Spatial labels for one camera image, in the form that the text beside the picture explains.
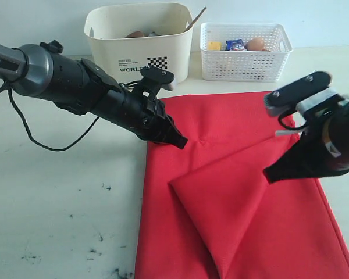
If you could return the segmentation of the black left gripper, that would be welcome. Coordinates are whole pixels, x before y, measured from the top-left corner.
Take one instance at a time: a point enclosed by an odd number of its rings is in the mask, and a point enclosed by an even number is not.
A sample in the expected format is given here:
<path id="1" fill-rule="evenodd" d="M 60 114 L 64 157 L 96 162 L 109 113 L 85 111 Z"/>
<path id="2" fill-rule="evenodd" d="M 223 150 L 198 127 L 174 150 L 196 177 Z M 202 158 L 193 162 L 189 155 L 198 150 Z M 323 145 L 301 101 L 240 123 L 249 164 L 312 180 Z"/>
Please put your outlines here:
<path id="1" fill-rule="evenodd" d="M 188 138 L 167 115 L 164 104 L 143 94 L 128 91 L 98 90 L 98 116 L 138 138 L 184 149 Z"/>

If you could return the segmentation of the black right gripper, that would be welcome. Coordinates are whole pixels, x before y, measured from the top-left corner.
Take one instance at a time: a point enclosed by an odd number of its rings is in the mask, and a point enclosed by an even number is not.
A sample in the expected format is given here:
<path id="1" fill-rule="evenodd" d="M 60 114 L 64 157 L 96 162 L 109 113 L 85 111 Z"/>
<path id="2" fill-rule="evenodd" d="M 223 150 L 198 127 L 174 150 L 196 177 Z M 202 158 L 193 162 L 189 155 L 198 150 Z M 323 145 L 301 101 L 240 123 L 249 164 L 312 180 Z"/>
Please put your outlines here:
<path id="1" fill-rule="evenodd" d="M 268 183 L 340 175 L 340 115 L 328 118 L 319 130 L 304 134 L 272 165 L 263 169 Z"/>

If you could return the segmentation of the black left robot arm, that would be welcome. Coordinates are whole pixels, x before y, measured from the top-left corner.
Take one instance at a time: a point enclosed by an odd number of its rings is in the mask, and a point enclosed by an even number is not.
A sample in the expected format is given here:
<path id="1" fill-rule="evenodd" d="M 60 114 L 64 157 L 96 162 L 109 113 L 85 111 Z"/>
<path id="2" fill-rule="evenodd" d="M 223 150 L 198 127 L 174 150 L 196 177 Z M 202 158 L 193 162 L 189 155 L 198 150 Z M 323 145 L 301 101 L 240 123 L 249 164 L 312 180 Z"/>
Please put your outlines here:
<path id="1" fill-rule="evenodd" d="M 185 147 L 187 138 L 157 97 L 159 90 L 173 89 L 173 73 L 144 66 L 140 80 L 119 83 L 94 62 L 73 60 L 62 52 L 57 41 L 0 45 L 0 92 L 47 100 L 78 116 L 92 113 L 141 140 Z"/>

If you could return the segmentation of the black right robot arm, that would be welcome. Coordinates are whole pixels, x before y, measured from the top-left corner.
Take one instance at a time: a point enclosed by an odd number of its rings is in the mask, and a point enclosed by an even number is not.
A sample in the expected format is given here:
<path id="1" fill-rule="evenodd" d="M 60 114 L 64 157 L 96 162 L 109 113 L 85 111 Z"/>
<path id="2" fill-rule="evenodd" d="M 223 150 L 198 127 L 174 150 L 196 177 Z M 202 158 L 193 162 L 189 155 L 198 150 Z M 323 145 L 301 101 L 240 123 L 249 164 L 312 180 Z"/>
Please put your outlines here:
<path id="1" fill-rule="evenodd" d="M 300 139 L 274 164 L 265 168 L 267 181 L 323 178 L 349 173 L 349 102 Z"/>

